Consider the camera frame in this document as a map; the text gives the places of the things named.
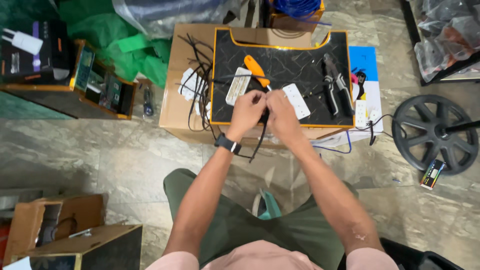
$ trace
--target orange screwdriver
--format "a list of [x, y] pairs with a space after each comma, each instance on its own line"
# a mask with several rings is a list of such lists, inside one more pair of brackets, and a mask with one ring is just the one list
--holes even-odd
[[[243, 61], [245, 62], [245, 65], [247, 66], [247, 68], [252, 72], [252, 75], [265, 77], [265, 73], [263, 69], [260, 67], [257, 61], [253, 59], [251, 55], [245, 56], [245, 59]], [[260, 84], [263, 87], [266, 87], [268, 91], [272, 91], [272, 88], [270, 87], [269, 79], [257, 78], [257, 80], [260, 82]]]

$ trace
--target forearm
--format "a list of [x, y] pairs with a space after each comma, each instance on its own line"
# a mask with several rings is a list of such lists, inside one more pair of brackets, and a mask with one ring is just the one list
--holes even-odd
[[313, 197], [338, 234], [346, 254], [360, 247], [383, 251], [373, 220], [350, 190], [314, 151], [307, 139], [292, 148], [307, 176]]
[[187, 251], [198, 256], [200, 242], [215, 214], [232, 158], [233, 153], [219, 147], [200, 170], [180, 203], [164, 255]]

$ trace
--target black marble board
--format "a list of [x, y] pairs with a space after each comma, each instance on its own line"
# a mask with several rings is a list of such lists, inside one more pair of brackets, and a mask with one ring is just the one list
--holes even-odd
[[[324, 88], [322, 58], [325, 53], [333, 57], [338, 72], [343, 74], [345, 82], [351, 88], [349, 80], [349, 58], [346, 32], [330, 32], [327, 41], [317, 49], [277, 49], [257, 45], [235, 44], [230, 30], [216, 29], [214, 51], [214, 74], [212, 94], [211, 123], [229, 123], [233, 106], [225, 102], [234, 75], [238, 67], [245, 67], [245, 56], [251, 55], [262, 67], [265, 75], [271, 78], [272, 89], [295, 83], [301, 94], [318, 91], [315, 97], [305, 98], [311, 115], [300, 120], [303, 126], [353, 126], [353, 117], [346, 113], [346, 104], [341, 104], [340, 90], [334, 85], [339, 114], [333, 118]], [[260, 83], [252, 78], [247, 91], [262, 89]]]

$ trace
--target gray tile floor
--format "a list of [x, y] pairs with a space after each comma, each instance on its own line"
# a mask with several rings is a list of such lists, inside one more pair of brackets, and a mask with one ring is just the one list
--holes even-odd
[[[347, 29], [350, 45], [376, 47], [383, 113], [393, 113], [409, 97], [437, 94], [460, 104], [472, 119], [480, 118], [478, 85], [419, 86], [397, 0], [330, 0], [326, 10], [323, 21]], [[328, 29], [319, 26], [313, 42], [322, 41]], [[156, 88], [157, 105], [161, 98]], [[109, 223], [145, 225], [145, 267], [161, 256], [172, 226], [163, 178], [180, 167], [198, 172], [214, 148], [178, 140], [157, 127], [158, 115], [143, 120], [141, 104], [134, 114], [132, 121], [0, 120], [0, 188], [59, 186], [67, 193], [107, 193]], [[388, 119], [384, 128], [390, 132]], [[401, 157], [391, 138], [383, 135], [372, 147], [365, 140], [352, 147], [348, 155], [323, 150], [322, 156], [359, 190], [382, 236], [435, 251], [465, 269], [480, 269], [475, 255], [480, 249], [479, 161], [461, 175], [442, 177], [428, 191], [418, 186], [421, 173]], [[223, 194], [249, 208], [260, 187], [274, 194], [284, 213], [310, 195], [305, 175], [286, 150], [261, 149], [252, 164], [235, 158]]]

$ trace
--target blue wire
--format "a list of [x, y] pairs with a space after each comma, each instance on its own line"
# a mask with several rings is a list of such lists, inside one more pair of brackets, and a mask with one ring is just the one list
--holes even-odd
[[320, 9], [322, 0], [275, 0], [273, 7], [282, 13], [305, 23], [331, 25], [322, 22], [309, 21], [317, 10]]
[[334, 151], [334, 152], [338, 152], [338, 153], [342, 153], [342, 154], [350, 154], [350, 152], [352, 151], [352, 142], [350, 142], [350, 135], [348, 134], [348, 130], [347, 130], [347, 138], [348, 138], [348, 147], [350, 147], [350, 150], [348, 152], [342, 152], [342, 151], [338, 151], [338, 150], [335, 150], [335, 149], [330, 149], [330, 148], [326, 148], [326, 147], [322, 147], [322, 146], [313, 146], [313, 147], [316, 147], [316, 148], [321, 148], [321, 149], [325, 149], [325, 150], [330, 150], [330, 151]]

